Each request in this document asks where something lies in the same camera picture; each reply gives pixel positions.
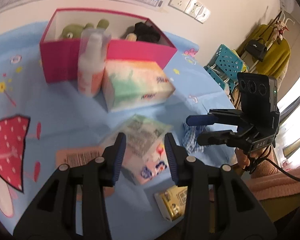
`plush toy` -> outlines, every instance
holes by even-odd
[[[137,36],[137,41],[158,43],[161,37],[152,26],[148,26],[143,22],[135,24],[133,33]]]
[[[79,39],[84,29],[94,28],[92,23],[87,23],[86,26],[79,24],[69,24],[63,28],[61,38],[63,39]]]
[[[101,28],[101,29],[107,29],[109,26],[109,21],[107,19],[101,19],[98,22],[97,28]]]
[[[283,40],[283,34],[284,32],[287,30],[289,31],[289,29],[287,28],[287,21],[290,20],[292,21],[290,18],[288,18],[285,22],[284,19],[283,21],[278,21],[275,25],[274,25],[274,29],[273,29],[273,36],[272,36],[272,41],[277,41],[278,44],[281,44],[282,40]]]

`cartoon print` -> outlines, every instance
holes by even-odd
[[[33,175],[29,174],[26,171],[23,172],[23,175],[25,175],[28,179],[31,179],[34,182],[37,182],[38,181],[38,177],[39,177],[39,173],[40,173],[40,168],[41,168],[40,163],[36,162],[35,165],[34,165],[34,173],[33,173]]]
[[[23,155],[30,118],[16,115],[0,120],[0,177],[23,192]]]
[[[189,98],[190,98],[190,99],[193,99],[193,101],[194,101],[195,103],[198,103],[198,99],[197,99],[196,97],[189,95]]]
[[[36,133],[27,134],[27,138],[37,138],[38,140],[40,140],[40,135],[41,135],[41,122],[38,122]]]
[[[174,73],[176,73],[177,75],[180,75],[180,71],[177,70],[176,68],[173,69]]]
[[[157,172],[157,175],[160,174],[162,171],[164,171],[168,166],[164,163],[164,161],[160,161],[155,166],[155,171]]]
[[[194,48],[192,48],[192,49],[190,49],[190,50],[186,50],[186,51],[184,52],[185,55],[189,55],[189,56],[191,56],[191,57],[194,57],[195,54],[197,54],[197,53],[198,53],[198,52],[195,51]]]
[[[15,63],[18,63],[20,62],[21,60],[21,55],[16,55],[14,56],[13,58],[10,59],[10,63],[11,64],[15,64]],[[15,69],[15,72],[16,73],[20,73],[21,71],[23,70],[23,67],[22,66],[19,66]],[[9,89],[9,91],[13,91],[13,88],[11,86],[7,86],[7,83],[6,81],[8,82],[8,84],[10,84],[12,82],[12,78],[9,78],[7,77],[7,74],[6,73],[3,73],[2,74],[2,77],[3,78],[6,78],[5,80],[1,80],[0,81],[0,94],[5,94],[7,99],[11,102],[11,104],[14,106],[14,107],[17,107],[17,104],[16,102],[12,99],[12,97],[8,94],[7,90]]]
[[[141,170],[141,177],[144,179],[152,179],[152,172],[148,169],[147,166],[144,166]]]
[[[196,65],[197,61],[193,58],[193,57],[185,57],[185,60],[189,63],[191,63],[192,65]]]
[[[21,55],[15,55],[10,59],[10,64],[17,64],[21,61],[22,56]]]
[[[11,98],[11,96],[9,96],[9,94],[7,93],[7,85],[6,85],[6,83],[5,82],[0,82],[0,93],[4,93],[6,96],[7,96],[7,98],[8,98],[8,100],[12,103],[12,105],[14,106],[14,107],[16,107],[17,106],[17,104],[15,103],[15,101]]]
[[[8,218],[14,215],[10,190],[2,178],[0,178],[0,210]]]
[[[162,143],[160,143],[157,148],[156,148],[157,153],[160,154],[160,156],[162,155],[162,153],[164,152],[164,145]]]

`checkered cloth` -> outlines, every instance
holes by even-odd
[[[208,126],[189,126],[186,123],[182,124],[183,128],[186,131],[186,134],[184,138],[182,139],[182,145],[184,148],[186,148],[187,152],[189,154],[195,153],[195,152],[202,152],[204,146],[200,146],[197,142],[197,137],[200,133],[203,131],[209,131],[210,129]]]

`white wall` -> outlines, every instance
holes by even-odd
[[[268,23],[279,11],[279,0],[199,0],[211,10],[202,25],[169,6],[158,12],[113,0],[39,0],[0,13],[0,33],[34,21],[47,21],[56,8],[96,7],[151,18],[162,30],[187,38],[200,46],[196,58],[205,65],[220,44],[236,49],[259,24]]]

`window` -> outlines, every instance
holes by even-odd
[[[300,96],[300,78],[289,90],[289,92],[279,101],[278,108],[282,112],[295,99]],[[281,148],[285,148],[300,139],[300,106],[289,116],[289,118],[281,125],[277,135],[277,142]],[[288,159],[291,163],[290,168],[300,166],[300,148]]]

